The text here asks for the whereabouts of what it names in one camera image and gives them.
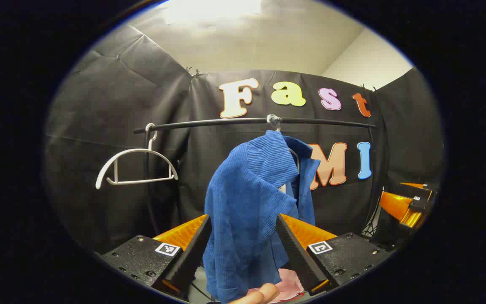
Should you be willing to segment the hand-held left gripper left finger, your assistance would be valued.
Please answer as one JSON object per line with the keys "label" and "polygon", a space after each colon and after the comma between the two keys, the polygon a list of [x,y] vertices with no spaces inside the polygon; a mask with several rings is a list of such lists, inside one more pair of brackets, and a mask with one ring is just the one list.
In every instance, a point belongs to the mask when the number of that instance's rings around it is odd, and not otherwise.
{"label": "hand-held left gripper left finger", "polygon": [[100,254],[100,261],[143,287],[184,299],[211,232],[210,216],[201,215],[156,237],[131,237],[113,250]]}

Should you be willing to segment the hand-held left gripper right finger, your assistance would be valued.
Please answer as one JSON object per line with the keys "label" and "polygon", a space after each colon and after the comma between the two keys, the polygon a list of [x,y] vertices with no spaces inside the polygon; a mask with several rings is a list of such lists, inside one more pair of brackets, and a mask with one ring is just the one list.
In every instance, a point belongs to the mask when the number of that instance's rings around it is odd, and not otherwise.
{"label": "hand-held left gripper right finger", "polygon": [[356,233],[337,236],[285,214],[278,214],[276,232],[311,296],[350,283],[390,257],[390,252]]}

